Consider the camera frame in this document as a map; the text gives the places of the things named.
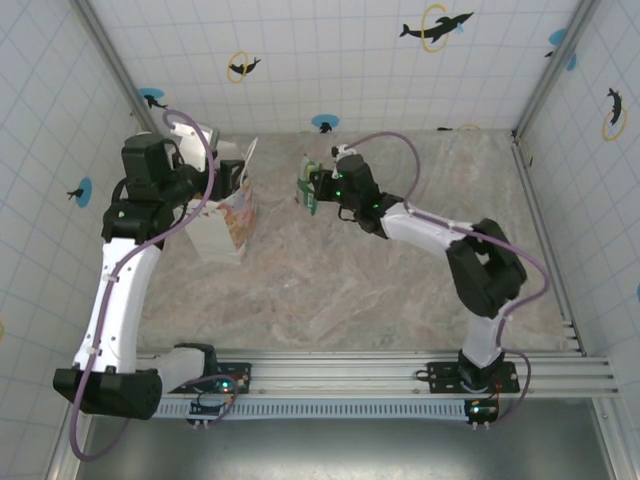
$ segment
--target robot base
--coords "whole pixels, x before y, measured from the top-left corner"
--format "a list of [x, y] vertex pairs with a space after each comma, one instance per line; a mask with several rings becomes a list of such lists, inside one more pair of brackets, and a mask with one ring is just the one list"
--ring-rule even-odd
[[430, 362], [426, 370], [431, 393], [491, 393], [496, 384], [502, 393], [520, 392], [516, 366], [505, 362], [504, 354], [478, 368], [460, 352], [457, 362]]

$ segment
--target enclosure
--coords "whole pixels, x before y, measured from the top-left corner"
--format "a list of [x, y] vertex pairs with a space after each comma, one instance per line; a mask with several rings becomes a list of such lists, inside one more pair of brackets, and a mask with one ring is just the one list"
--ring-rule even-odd
[[[479, 478], [577, 478], [581, 467], [600, 472], [593, 478], [637, 476], [640, 4], [7, 0], [2, 7], [0, 477], [176, 478], [189, 464], [194, 478], [288, 478], [287, 448], [269, 445], [296, 442], [292, 465], [310, 478], [334, 478], [326, 469], [334, 457], [336, 474], [380, 478], [425, 471], [466, 478], [454, 468], [458, 458]], [[240, 266], [203, 262], [184, 232], [166, 242], [146, 292], [139, 358], [200, 342], [223, 359], [251, 361], [254, 392], [263, 395], [241, 407], [275, 408], [279, 420], [260, 410], [261, 420], [191, 432], [184, 399], [168, 395], [112, 457], [79, 468], [68, 450], [69, 405], [51, 388], [53, 373], [70, 367], [91, 316], [103, 213], [125, 175], [124, 141], [141, 131], [168, 135], [166, 108], [243, 148], [259, 137], [249, 168], [258, 215]], [[439, 399], [412, 378], [428, 359], [453, 358], [465, 338], [468, 312], [447, 262], [366, 234], [341, 221], [335, 205], [321, 204], [312, 216], [296, 202], [304, 155], [330, 164], [332, 146], [379, 130], [405, 134], [419, 151], [413, 204], [460, 221], [496, 220], [551, 275], [552, 289], [519, 310], [504, 336], [504, 345], [531, 358], [531, 391], [482, 447], [463, 425], [420, 413]], [[381, 190], [407, 193], [416, 165], [404, 143], [377, 138], [357, 149]], [[524, 295], [542, 285], [525, 267]], [[525, 363], [513, 360], [524, 378]], [[359, 413], [327, 413], [347, 404]], [[309, 405], [320, 410], [286, 410]], [[282, 408], [289, 413], [273, 414]], [[409, 410], [382, 414], [387, 408]], [[540, 412], [549, 418], [539, 422]], [[87, 447], [104, 444], [113, 425], [85, 418]], [[388, 438], [345, 457], [339, 450], [364, 438], [351, 428], [388, 428]], [[537, 441], [522, 429], [559, 439], [540, 456], [562, 455], [545, 467], [525, 453], [502, 469], [483, 462], [507, 445], [524, 452]], [[332, 430], [349, 441], [332, 450]], [[302, 432], [322, 440], [312, 445]], [[449, 445], [432, 470], [398, 450], [413, 452], [411, 442], [427, 442], [429, 432], [464, 448]], [[400, 437], [406, 442], [388, 443]], [[208, 448], [253, 453], [242, 468], [233, 455], [212, 466], [198, 460]], [[483, 453], [465, 453], [474, 448]], [[365, 466], [382, 451], [389, 464]], [[139, 456], [165, 460], [154, 473], [136, 465]], [[593, 464], [576, 465], [587, 456]]]

